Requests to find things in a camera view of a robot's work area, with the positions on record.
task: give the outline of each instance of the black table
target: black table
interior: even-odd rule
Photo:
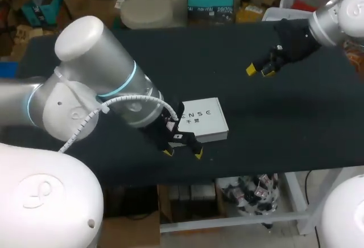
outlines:
[[[218,97],[230,132],[205,144],[198,161],[187,148],[168,157],[114,115],[67,153],[104,185],[192,183],[251,173],[364,165],[364,85],[340,49],[322,48],[273,78],[248,77],[251,60],[277,43],[273,23],[213,28],[115,31],[166,98]],[[50,76],[55,36],[33,39],[18,77]],[[58,150],[43,130],[9,127],[3,142]]]

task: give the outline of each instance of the white plastic bin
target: white plastic bin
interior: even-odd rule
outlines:
[[[312,12],[287,8],[268,8],[263,16],[263,22],[274,22],[281,19],[308,19]]]

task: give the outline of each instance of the white robotic arm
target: white robotic arm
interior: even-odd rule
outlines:
[[[271,76],[288,63],[305,59],[321,46],[341,46],[350,39],[364,45],[364,0],[331,0],[316,10],[308,25],[286,19],[275,24],[279,44],[265,56],[254,60],[246,72]]]
[[[0,143],[0,247],[96,248],[102,190],[79,160]]]

